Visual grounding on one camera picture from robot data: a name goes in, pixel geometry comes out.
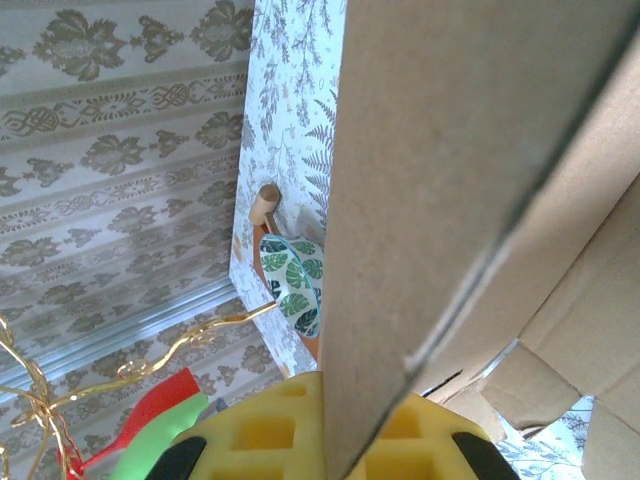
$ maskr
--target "wooden knob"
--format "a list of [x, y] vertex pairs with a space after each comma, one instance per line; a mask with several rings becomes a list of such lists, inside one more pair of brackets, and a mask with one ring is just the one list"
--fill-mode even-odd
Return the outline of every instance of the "wooden knob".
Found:
[[280, 189], [277, 186], [273, 184], [262, 186], [249, 211], [249, 221], [255, 226], [264, 225], [265, 215], [273, 213], [279, 201]]

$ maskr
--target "white floral paper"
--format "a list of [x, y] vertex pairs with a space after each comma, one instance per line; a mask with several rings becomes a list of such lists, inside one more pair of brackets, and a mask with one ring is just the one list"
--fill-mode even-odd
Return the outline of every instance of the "white floral paper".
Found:
[[[345, 1], [258, 0], [255, 5], [234, 221], [231, 279], [248, 308], [271, 300], [252, 267], [249, 209], [260, 187], [282, 192], [286, 235], [324, 244]], [[279, 312], [256, 325], [285, 375], [316, 368]]]

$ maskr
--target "damask wallpaper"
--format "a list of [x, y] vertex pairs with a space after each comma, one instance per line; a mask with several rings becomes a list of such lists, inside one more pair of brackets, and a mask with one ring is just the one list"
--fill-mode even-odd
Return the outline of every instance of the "damask wallpaper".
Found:
[[226, 278], [252, 18], [251, 0], [0, 1], [0, 314], [23, 352]]
[[[241, 312], [244, 312], [244, 306], [238, 299], [227, 302], [212, 311], [196, 315], [188, 322], [166, 329], [154, 337], [140, 340], [90, 365], [71, 371], [64, 377], [52, 381], [50, 389], [54, 395], [63, 395], [72, 389], [111, 380], [118, 366], [127, 360], [141, 356], [157, 358], [164, 354], [168, 346], [187, 328], [211, 318]], [[97, 453], [117, 437], [134, 406], [146, 392], [184, 367], [189, 367], [200, 390], [207, 394], [210, 401], [222, 398], [229, 405], [282, 380], [280, 371], [273, 363], [269, 350], [253, 324], [228, 327], [219, 332], [215, 341], [207, 347], [182, 351], [165, 369], [142, 382], [88, 397], [73, 406], [65, 407], [62, 413], [85, 458]], [[10, 428], [11, 419], [24, 407], [25, 402], [22, 400], [0, 404], [0, 440], [5, 442], [9, 449], [12, 478], [15, 479], [27, 478], [27, 472], [42, 438], [42, 431], [35, 423], [20, 429]], [[108, 474], [118, 457], [118, 454], [108, 457], [90, 469], [87, 477], [91, 480], [109, 478]], [[53, 443], [45, 454], [36, 478], [60, 478]]]
[[[346, 0], [258, 0], [234, 217], [231, 279], [249, 308], [271, 300], [252, 268], [249, 209], [260, 187], [282, 191], [276, 222], [321, 245], [327, 221]], [[256, 319], [285, 375], [316, 368], [280, 312]]]

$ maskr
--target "green leaf pattern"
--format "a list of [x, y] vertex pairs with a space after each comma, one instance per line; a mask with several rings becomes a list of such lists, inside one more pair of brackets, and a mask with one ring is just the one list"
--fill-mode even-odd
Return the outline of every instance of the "green leaf pattern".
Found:
[[313, 255], [316, 253], [316, 246], [311, 242], [298, 241], [293, 242], [291, 245], [305, 255]]
[[265, 272], [275, 272], [287, 263], [286, 253], [273, 253], [262, 257], [262, 268]]
[[295, 329], [303, 335], [307, 337], [315, 337], [318, 332], [318, 322], [316, 319], [318, 318], [318, 310], [314, 308], [313, 310], [309, 310], [308, 312], [300, 315], [300, 318], [296, 321]]
[[319, 288], [314, 288], [313, 293], [316, 294], [316, 300], [318, 301], [318, 308], [322, 305], [322, 290]]
[[307, 274], [314, 280], [320, 280], [322, 278], [322, 262], [316, 258], [310, 258], [302, 262], [302, 268]]
[[282, 290], [280, 289], [280, 282], [277, 280], [269, 280], [269, 291], [273, 295], [274, 300], [277, 300]]
[[309, 300], [299, 293], [291, 293], [280, 302], [280, 310], [286, 317], [295, 315], [309, 306]]
[[277, 253], [286, 250], [287, 246], [277, 240], [262, 240], [260, 243], [260, 251], [266, 253]]
[[291, 260], [289, 265], [287, 265], [287, 283], [291, 285], [293, 288], [300, 288], [304, 285], [306, 288], [309, 288], [309, 279], [304, 274], [300, 263], [297, 260]]

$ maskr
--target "cardboard edge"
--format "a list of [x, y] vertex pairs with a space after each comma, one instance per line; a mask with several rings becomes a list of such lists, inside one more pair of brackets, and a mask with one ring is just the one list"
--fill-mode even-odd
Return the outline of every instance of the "cardboard edge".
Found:
[[[535, 349], [553, 328], [555, 317], [544, 323], [540, 321], [541, 315], [557, 308], [559, 299], [553, 292], [565, 288], [563, 278], [567, 271], [580, 262], [585, 245], [607, 221], [640, 170], [635, 151], [623, 148], [636, 141], [636, 127], [640, 125], [639, 79], [640, 35], [636, 35], [567, 151], [567, 158], [534, 201], [514, 237], [511, 256], [497, 272], [458, 334], [475, 342], [487, 322], [495, 322], [491, 325], [499, 325], [500, 338], [492, 338], [492, 343], [483, 338], [483, 351], [467, 365], [456, 363], [460, 358], [458, 352], [466, 353], [474, 347], [470, 347], [470, 341], [454, 339], [452, 347], [455, 353], [443, 352], [444, 358], [435, 359], [435, 365], [418, 382], [417, 392], [438, 383], [439, 379], [432, 373], [434, 370], [445, 377], [447, 372], [464, 366], [463, 375], [431, 397], [445, 401], [482, 375], [507, 342], [518, 336], [518, 332], [522, 343]], [[612, 156], [612, 152], [623, 154]], [[603, 182], [606, 188], [597, 188]], [[529, 260], [532, 257], [536, 258], [538, 266], [533, 273]], [[515, 289], [514, 284], [521, 285], [521, 289]], [[565, 291], [564, 295], [572, 298], [574, 292]], [[495, 298], [502, 299], [502, 305], [492, 300]]]
[[640, 471], [640, 433], [596, 400], [584, 449], [586, 480], [628, 480]]
[[483, 383], [482, 396], [525, 435], [553, 423], [581, 398], [578, 390], [521, 344]]
[[444, 402], [443, 406], [482, 427], [492, 442], [501, 442], [507, 438], [507, 433], [502, 426], [500, 415], [480, 394], [479, 389], [478, 382], [469, 385]]

